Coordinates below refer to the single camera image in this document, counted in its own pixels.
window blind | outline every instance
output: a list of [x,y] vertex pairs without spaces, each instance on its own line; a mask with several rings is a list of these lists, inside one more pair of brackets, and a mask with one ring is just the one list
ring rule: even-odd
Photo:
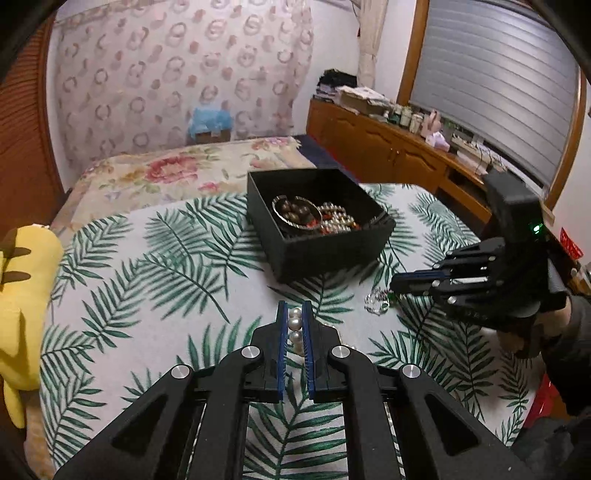
[[430,1],[411,103],[481,135],[549,186],[569,134],[578,65],[535,12],[501,5]]

floral blanket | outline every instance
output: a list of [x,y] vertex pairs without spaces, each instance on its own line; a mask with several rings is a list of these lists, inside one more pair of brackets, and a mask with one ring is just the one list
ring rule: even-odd
[[246,191],[249,170],[314,168],[292,137],[195,145],[100,160],[76,183],[51,224],[64,246],[88,222],[152,205]]

curtain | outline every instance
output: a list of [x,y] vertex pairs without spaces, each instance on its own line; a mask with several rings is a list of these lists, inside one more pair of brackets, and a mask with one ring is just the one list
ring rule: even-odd
[[58,25],[55,98],[70,167],[187,144],[195,108],[232,138],[287,135],[313,46],[306,0],[123,0]]
[[388,0],[362,0],[359,15],[359,67],[357,83],[374,88],[375,57],[382,38]]

green leaf pattern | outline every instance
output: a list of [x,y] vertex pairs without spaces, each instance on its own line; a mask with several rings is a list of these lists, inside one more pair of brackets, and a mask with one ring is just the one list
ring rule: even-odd
[[[209,367],[247,345],[257,326],[275,320],[279,300],[311,300],[320,321],[377,364],[419,365],[510,444],[541,377],[538,362],[503,354],[494,335],[452,322],[427,297],[402,297],[381,317],[363,308],[393,273],[424,268],[478,239],[418,187],[364,188],[397,220],[381,255],[290,284],[274,281],[244,194],[149,207],[78,231],[41,345],[41,401],[56,466],[175,364]],[[308,399],[301,358],[288,350],[284,402],[251,405],[243,477],[346,478],[341,406]]]

yellow plush toy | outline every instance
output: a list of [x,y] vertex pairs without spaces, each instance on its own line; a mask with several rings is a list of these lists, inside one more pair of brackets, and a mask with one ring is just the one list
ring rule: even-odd
[[63,248],[47,228],[11,230],[0,243],[0,375],[12,422],[25,427],[19,390],[39,388],[43,321]]

